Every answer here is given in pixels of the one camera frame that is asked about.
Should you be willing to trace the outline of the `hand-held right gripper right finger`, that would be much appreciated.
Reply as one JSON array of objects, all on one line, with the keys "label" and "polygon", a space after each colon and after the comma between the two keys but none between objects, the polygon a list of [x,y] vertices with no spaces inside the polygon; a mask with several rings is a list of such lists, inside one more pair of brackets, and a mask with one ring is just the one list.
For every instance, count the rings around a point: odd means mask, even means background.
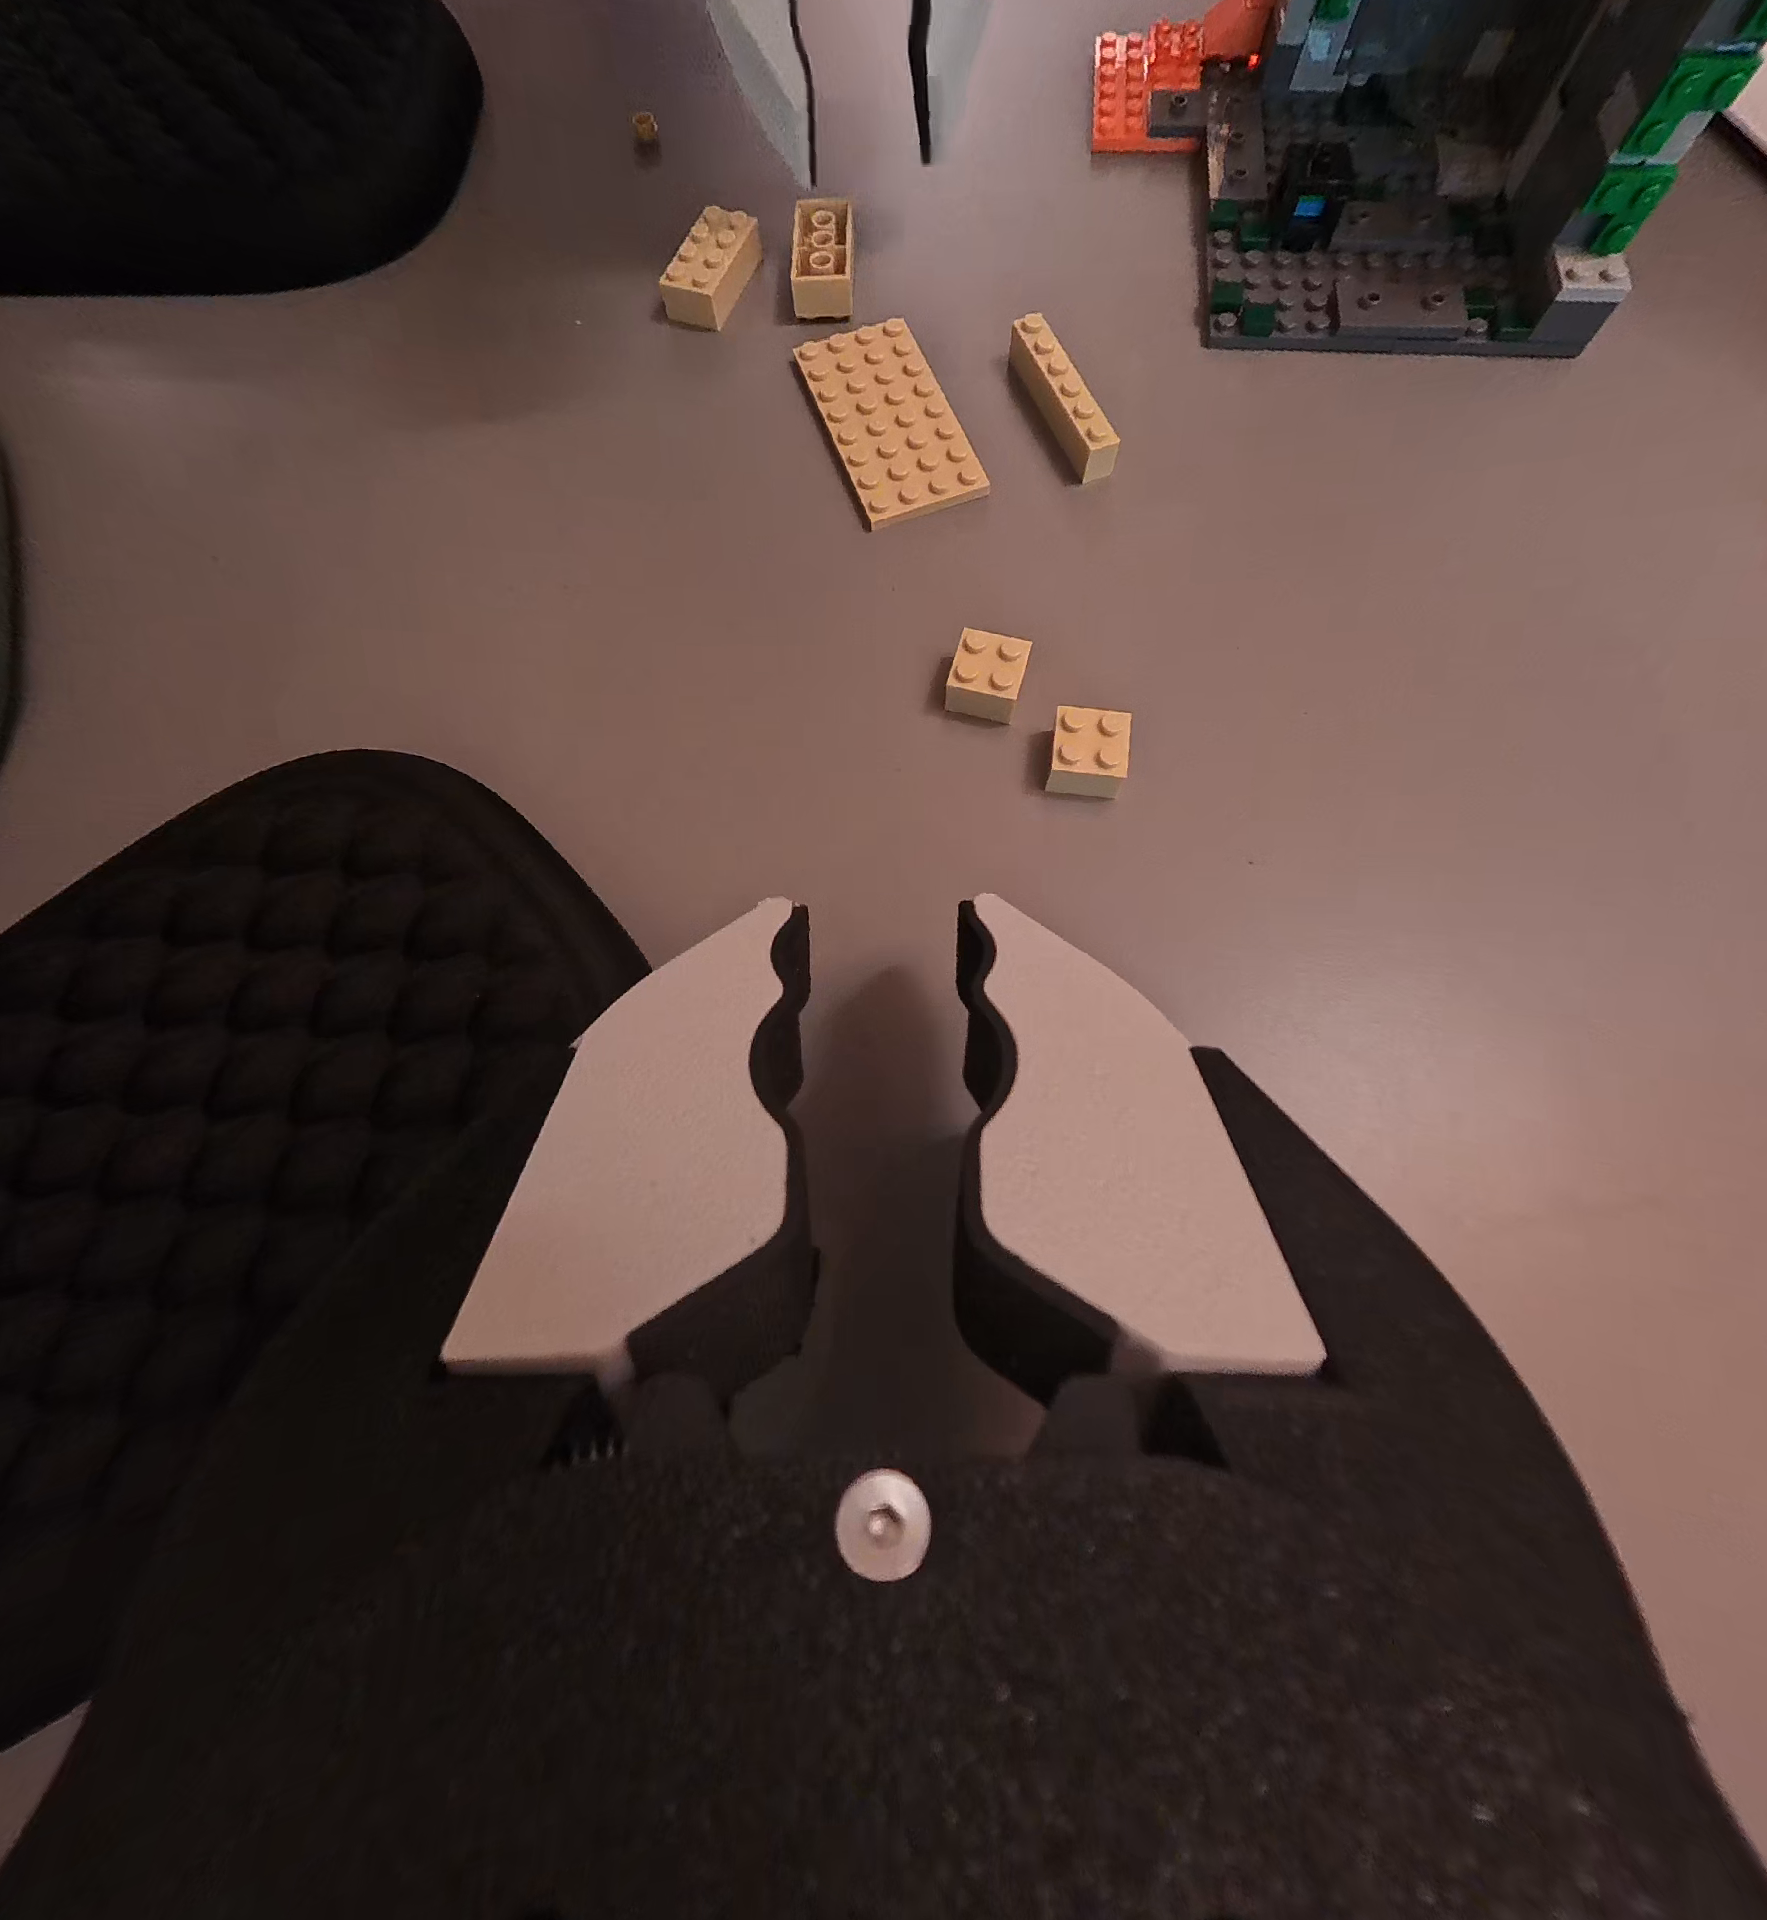
[{"label": "hand-held right gripper right finger", "polygon": [[1039,1406],[1079,1376],[1316,1376],[1327,1347],[1177,1025],[992,893],[959,908],[953,1315]]}]

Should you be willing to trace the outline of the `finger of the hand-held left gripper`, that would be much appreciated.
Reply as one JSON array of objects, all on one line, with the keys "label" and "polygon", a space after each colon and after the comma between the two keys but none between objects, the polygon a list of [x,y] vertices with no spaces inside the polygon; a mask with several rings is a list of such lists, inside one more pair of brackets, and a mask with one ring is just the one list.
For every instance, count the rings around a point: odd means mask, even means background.
[{"label": "finger of the hand-held left gripper", "polygon": [[953,143],[990,2],[909,2],[904,55],[921,165]]},{"label": "finger of the hand-held left gripper", "polygon": [[706,12],[759,129],[810,195],[819,179],[819,128],[800,4],[707,2]]}]

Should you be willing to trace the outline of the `grey desk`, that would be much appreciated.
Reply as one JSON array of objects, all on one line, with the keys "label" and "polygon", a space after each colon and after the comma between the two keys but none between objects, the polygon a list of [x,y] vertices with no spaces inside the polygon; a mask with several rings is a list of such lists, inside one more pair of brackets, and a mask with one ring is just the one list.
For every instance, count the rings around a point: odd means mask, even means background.
[{"label": "grey desk", "polygon": [[[412,255],[264,299],[0,299],[24,696],[0,929],[262,765],[458,765],[654,960],[810,911],[822,1288],[759,1453],[990,1453],[947,1329],[957,905],[1216,1045],[1439,1264],[1560,1430],[1767,1860],[1767,183],[1709,133],[1568,363],[1205,348],[1188,173],[1088,155],[1171,4],[995,4],[921,166],[902,4],[804,4],[863,317],[990,499],[869,534],[799,391],[791,181],[704,4],[453,4],[486,80]],[[661,153],[636,153],[653,111]],[[717,333],[659,277],[757,217]],[[1079,485],[1042,314],[1119,432]],[[1010,725],[942,708],[1026,638]],[[1058,706],[1133,714],[1115,801]]]}]

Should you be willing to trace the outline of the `tan square brick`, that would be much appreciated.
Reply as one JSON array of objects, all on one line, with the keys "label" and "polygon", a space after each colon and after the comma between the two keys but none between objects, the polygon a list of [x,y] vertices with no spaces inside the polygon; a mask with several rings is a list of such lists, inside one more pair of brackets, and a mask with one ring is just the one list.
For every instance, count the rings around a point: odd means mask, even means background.
[{"label": "tan square brick", "polygon": [[1029,652],[1031,642],[1026,638],[963,628],[943,680],[942,708],[975,723],[1010,725]]},{"label": "tan square brick", "polygon": [[1115,801],[1129,775],[1133,714],[1058,706],[1044,792],[1053,798]]}]

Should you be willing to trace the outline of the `tan rectangular brick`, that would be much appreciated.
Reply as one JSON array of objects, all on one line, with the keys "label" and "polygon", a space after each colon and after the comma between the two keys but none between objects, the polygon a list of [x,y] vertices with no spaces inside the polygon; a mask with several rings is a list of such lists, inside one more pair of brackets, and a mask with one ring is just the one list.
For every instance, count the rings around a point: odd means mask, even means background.
[{"label": "tan rectangular brick", "polygon": [[800,198],[789,240],[789,305],[799,322],[854,314],[854,230],[849,198]]},{"label": "tan rectangular brick", "polygon": [[754,216],[706,206],[659,277],[665,317],[686,328],[722,330],[762,257]]}]

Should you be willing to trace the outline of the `wide tan studded plate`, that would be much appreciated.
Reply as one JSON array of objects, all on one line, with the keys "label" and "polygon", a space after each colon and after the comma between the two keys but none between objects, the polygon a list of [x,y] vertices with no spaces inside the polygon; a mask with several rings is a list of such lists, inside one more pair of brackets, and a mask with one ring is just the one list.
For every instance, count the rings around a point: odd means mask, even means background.
[{"label": "wide tan studded plate", "polygon": [[906,321],[804,340],[791,363],[869,531],[989,496],[987,467]]}]

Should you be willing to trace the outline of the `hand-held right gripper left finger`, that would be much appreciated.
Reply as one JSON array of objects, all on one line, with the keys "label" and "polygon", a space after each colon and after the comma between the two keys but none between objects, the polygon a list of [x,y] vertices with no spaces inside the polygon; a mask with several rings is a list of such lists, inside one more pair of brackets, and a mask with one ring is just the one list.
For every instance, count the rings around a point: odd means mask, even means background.
[{"label": "hand-held right gripper left finger", "polygon": [[799,1351],[817,1251],[789,1105],[809,914],[772,897],[582,1032],[448,1332],[449,1372],[659,1374],[720,1402]]}]

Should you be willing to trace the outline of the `narrow tan plate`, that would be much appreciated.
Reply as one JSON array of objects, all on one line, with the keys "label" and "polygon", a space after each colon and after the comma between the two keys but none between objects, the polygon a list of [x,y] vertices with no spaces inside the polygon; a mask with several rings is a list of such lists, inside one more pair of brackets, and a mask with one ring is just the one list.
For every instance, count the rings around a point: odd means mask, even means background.
[{"label": "narrow tan plate", "polygon": [[1008,370],[1077,482],[1088,487],[1108,477],[1119,458],[1119,432],[1040,312],[1014,321]]}]

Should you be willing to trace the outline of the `toy brick building model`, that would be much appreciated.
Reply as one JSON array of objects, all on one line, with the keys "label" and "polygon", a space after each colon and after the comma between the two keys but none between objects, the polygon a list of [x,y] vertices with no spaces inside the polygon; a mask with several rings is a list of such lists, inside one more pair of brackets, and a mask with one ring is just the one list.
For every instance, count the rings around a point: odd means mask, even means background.
[{"label": "toy brick building model", "polygon": [[1580,354],[1767,2],[1229,2],[1102,33],[1093,155],[1193,166],[1207,347]]}]

